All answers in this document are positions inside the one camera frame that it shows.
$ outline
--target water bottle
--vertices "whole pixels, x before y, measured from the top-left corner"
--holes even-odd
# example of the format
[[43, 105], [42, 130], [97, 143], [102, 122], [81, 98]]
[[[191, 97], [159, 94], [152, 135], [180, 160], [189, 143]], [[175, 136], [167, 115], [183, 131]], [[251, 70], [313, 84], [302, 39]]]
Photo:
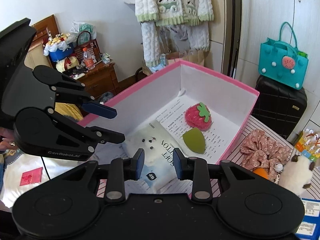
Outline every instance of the water bottle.
[[94, 68], [94, 62], [93, 62], [93, 58], [90, 54], [90, 51], [88, 51], [87, 47], [83, 48], [83, 60], [85, 63], [85, 66], [87, 67], [87, 69], [93, 69]]

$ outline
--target green leaf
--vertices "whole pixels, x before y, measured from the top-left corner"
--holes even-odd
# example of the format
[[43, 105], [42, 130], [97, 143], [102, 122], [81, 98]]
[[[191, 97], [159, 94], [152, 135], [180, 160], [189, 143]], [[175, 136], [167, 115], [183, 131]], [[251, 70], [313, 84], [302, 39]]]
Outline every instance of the green leaf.
[[204, 117], [204, 122], [208, 122], [209, 121], [209, 116], [211, 116], [210, 112], [207, 110], [207, 108], [205, 107], [205, 104], [200, 102], [199, 106], [197, 106], [197, 109], [199, 110], [199, 116], [200, 117]]
[[182, 135], [183, 141], [187, 147], [195, 152], [204, 154], [205, 152], [205, 139], [202, 132], [198, 128], [192, 128]]

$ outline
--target blue gripper pad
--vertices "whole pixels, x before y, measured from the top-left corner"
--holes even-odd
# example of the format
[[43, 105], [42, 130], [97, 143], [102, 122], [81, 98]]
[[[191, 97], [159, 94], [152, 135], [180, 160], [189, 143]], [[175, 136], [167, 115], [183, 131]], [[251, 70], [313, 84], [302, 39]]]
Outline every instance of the blue gripper pad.
[[144, 165], [144, 151], [142, 150], [141, 154], [137, 160], [136, 180], [140, 179], [143, 165]]
[[178, 157], [178, 154], [175, 149], [173, 150], [172, 157], [173, 157], [173, 165], [176, 170], [177, 177], [178, 179], [180, 179], [182, 176], [181, 160]]
[[108, 119], [113, 119], [117, 116], [117, 110], [109, 106], [102, 105], [97, 101], [91, 101], [89, 103], [82, 104], [84, 111], [87, 111], [91, 114], [96, 114]]

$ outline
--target human hand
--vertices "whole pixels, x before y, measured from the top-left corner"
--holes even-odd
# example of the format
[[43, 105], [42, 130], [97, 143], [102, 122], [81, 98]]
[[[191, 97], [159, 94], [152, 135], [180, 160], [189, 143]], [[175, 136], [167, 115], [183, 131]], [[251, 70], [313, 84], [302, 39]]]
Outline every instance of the human hand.
[[17, 150], [13, 137], [13, 131], [0, 127], [0, 136], [3, 136], [2, 141], [0, 142], [0, 151], [5, 150]]

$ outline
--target black suitcase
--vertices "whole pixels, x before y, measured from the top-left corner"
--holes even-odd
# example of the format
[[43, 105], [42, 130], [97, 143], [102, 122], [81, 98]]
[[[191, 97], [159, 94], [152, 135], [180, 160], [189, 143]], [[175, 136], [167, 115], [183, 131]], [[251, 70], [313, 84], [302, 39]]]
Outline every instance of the black suitcase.
[[278, 81], [260, 76], [256, 90], [260, 95], [252, 115], [287, 139], [307, 108], [304, 88], [295, 90]]

